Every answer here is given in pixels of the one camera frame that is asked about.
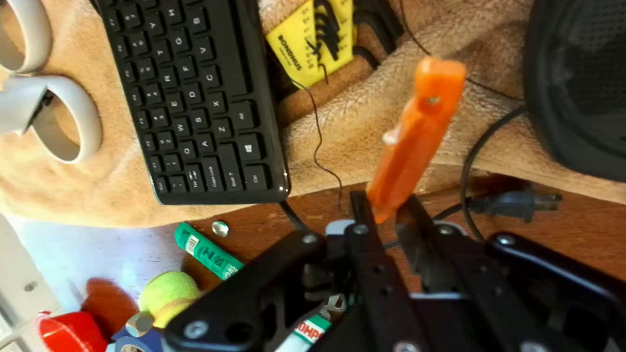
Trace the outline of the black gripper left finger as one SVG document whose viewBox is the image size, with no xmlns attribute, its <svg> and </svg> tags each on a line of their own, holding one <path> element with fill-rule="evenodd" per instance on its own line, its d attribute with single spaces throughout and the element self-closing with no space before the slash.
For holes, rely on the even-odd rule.
<svg viewBox="0 0 626 352">
<path fill-rule="evenodd" d="M 346 228 L 346 252 L 356 279 L 354 340 L 366 352 L 430 352 L 399 269 L 381 246 L 366 193 L 352 191 L 350 207 L 354 222 Z"/>
</svg>

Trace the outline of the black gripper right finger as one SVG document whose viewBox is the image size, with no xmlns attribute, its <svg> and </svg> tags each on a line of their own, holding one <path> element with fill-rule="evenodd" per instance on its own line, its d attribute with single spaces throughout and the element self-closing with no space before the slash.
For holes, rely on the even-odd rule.
<svg viewBox="0 0 626 352">
<path fill-rule="evenodd" d="M 436 222 L 416 197 L 397 211 L 397 234 L 424 295 L 414 301 L 430 352 L 573 352 L 542 322 L 489 256 L 491 244 Z"/>
</svg>

